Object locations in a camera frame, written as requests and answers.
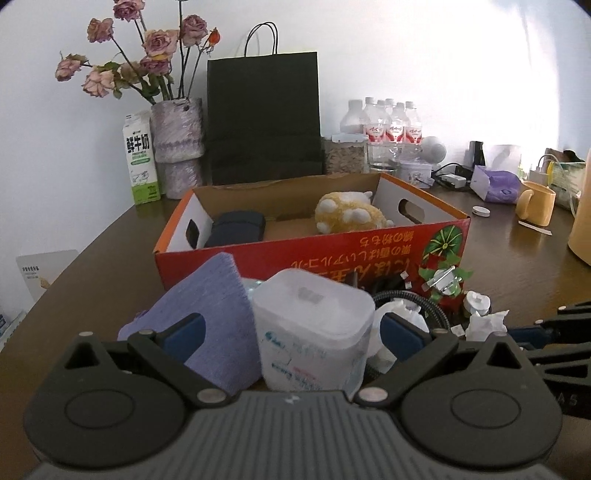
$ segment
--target black cable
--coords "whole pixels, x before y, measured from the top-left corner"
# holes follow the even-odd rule
[[[437,322],[437,326],[429,325],[429,328],[445,328],[446,330],[450,330],[452,328],[451,324],[447,316],[445,315],[444,311],[441,307],[431,300],[421,297],[420,295],[407,290],[389,290],[389,291],[381,291],[380,293],[376,293],[372,297],[375,303],[379,303],[383,300],[393,300],[393,299],[404,299],[410,300],[417,305],[419,305],[425,315],[425,321],[428,322],[429,319],[435,320]]]
[[[462,165],[461,163],[452,162],[452,163],[448,163],[447,165],[442,166],[441,168],[438,168],[437,170],[433,170],[431,172],[431,175],[437,173],[438,171],[442,171],[444,168],[449,167],[450,165],[457,165],[458,167],[465,167],[465,165]]]
[[[271,50],[271,54],[277,55],[278,54],[278,49],[279,49],[279,29],[277,28],[277,25],[275,24],[275,22],[264,22],[264,23],[259,23],[258,25],[256,25],[251,32],[248,34],[248,38],[246,39],[246,43],[244,45],[244,56],[246,57],[246,54],[248,52],[248,43],[250,42],[251,38],[254,36],[254,34],[257,32],[257,30],[261,27],[263,27],[264,25],[266,25],[267,27],[269,27],[271,29],[271,32],[273,33],[273,49]]]

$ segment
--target yellow kettle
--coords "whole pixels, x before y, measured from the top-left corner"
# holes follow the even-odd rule
[[[570,234],[569,247],[577,257],[591,265],[591,150],[587,156],[583,194],[579,202],[573,231]]]

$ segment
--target screw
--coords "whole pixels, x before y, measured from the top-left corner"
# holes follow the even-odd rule
[[[226,394],[218,388],[206,388],[197,394],[197,399],[203,403],[221,403],[226,400]]]
[[[358,396],[361,400],[368,403],[380,403],[388,398],[388,392],[383,388],[368,387],[360,390]]]

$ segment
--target orange cardboard box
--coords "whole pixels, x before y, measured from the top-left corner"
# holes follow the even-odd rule
[[[373,205],[394,227],[367,232],[321,235],[314,210],[330,192],[374,192]],[[212,219],[232,210],[262,213],[267,225],[262,242],[203,248]],[[197,247],[187,239],[190,222],[199,230]],[[387,174],[335,174],[189,191],[178,204],[154,249],[168,290],[205,261],[228,252],[240,274],[267,280],[285,268],[303,268],[343,281],[353,270],[362,286],[406,271],[415,290],[420,267],[436,268],[453,252],[462,256],[470,217],[427,192]]]

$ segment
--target yellow plush toy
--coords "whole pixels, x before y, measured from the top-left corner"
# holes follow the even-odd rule
[[[324,195],[316,207],[316,228],[320,233],[344,233],[394,226],[380,209],[371,205],[371,192],[333,192]]]

